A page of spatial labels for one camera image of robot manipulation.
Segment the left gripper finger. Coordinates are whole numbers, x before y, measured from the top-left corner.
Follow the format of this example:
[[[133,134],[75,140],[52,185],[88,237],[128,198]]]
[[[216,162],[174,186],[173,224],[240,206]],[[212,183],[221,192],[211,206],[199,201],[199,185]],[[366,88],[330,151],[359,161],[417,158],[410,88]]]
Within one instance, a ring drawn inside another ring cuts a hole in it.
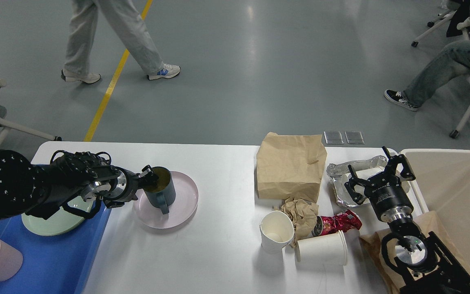
[[[157,190],[159,176],[150,165],[146,165],[142,169],[142,172],[138,173],[136,176],[138,189],[144,189],[148,192],[155,192]]]

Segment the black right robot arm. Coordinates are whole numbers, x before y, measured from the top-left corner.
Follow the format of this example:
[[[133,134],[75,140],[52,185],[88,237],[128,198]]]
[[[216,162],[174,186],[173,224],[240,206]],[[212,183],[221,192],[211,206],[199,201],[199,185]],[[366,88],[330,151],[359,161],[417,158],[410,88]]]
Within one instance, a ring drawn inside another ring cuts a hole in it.
[[[403,278],[402,294],[470,294],[470,274],[434,232],[425,236],[413,220],[414,207],[402,183],[416,179],[403,154],[387,156],[384,170],[366,179],[357,175],[351,164],[344,183],[358,205],[368,199],[379,221],[390,232],[381,240],[381,255],[386,265]]]

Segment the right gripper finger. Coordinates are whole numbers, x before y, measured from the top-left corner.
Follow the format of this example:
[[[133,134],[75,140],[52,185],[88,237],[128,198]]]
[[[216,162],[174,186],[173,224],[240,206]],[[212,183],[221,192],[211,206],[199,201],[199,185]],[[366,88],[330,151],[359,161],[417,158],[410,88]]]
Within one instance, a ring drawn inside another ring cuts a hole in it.
[[[386,146],[382,147],[388,158],[386,167],[384,167],[382,180],[386,183],[401,183],[413,181],[416,179],[411,165],[405,155],[392,156]]]
[[[368,198],[371,189],[373,188],[372,177],[368,179],[361,179],[355,173],[354,168],[351,165],[347,166],[351,178],[349,182],[345,183],[344,186],[349,192],[349,195],[352,197],[353,201],[357,205],[362,205],[364,201]]]

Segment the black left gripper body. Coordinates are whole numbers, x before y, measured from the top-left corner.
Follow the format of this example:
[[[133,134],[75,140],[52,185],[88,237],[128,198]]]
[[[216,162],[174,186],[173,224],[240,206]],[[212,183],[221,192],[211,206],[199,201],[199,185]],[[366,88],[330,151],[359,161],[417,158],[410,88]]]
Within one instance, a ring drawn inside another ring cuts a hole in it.
[[[122,207],[126,202],[138,200],[139,175],[126,169],[112,169],[115,179],[91,180],[82,189],[84,202],[102,200],[107,208]]]

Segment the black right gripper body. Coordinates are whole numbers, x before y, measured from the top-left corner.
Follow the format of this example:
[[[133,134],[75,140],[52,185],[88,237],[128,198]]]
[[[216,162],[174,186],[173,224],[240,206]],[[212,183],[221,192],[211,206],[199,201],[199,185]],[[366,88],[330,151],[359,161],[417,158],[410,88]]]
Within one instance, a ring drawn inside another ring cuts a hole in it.
[[[379,221],[390,223],[412,219],[414,207],[400,183],[371,181],[368,183],[367,197]]]

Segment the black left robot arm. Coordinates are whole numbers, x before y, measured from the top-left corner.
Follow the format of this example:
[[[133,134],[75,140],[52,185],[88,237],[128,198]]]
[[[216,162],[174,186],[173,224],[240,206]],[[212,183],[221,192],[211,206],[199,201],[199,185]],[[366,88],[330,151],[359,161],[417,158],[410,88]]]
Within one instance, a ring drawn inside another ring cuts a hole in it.
[[[33,165],[18,152],[0,149],[0,220],[20,214],[46,220],[60,209],[91,219],[102,205],[122,207],[160,179],[150,165],[133,173],[105,155],[60,149],[49,164]]]

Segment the brown paper under arm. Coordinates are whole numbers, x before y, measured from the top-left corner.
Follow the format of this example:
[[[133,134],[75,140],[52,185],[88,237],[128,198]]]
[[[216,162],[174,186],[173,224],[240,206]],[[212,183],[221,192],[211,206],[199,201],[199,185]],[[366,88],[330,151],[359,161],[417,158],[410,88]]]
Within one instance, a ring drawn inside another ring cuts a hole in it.
[[[459,241],[452,239],[451,230],[446,229],[443,222],[435,211],[426,212],[420,216],[415,217],[415,222],[422,229],[425,236],[428,236],[429,231],[436,233],[436,235],[444,242],[444,245],[451,251],[452,255],[459,261],[470,275],[470,262],[466,258],[466,252],[461,251],[457,246],[460,245]],[[381,239],[390,232],[390,229],[385,228],[375,231],[371,234],[361,235],[360,243],[366,249],[377,270],[379,271],[384,283],[387,287],[388,294],[399,294],[400,288],[405,286],[403,279],[400,275],[396,274],[393,270],[388,268],[386,263],[381,260]]]

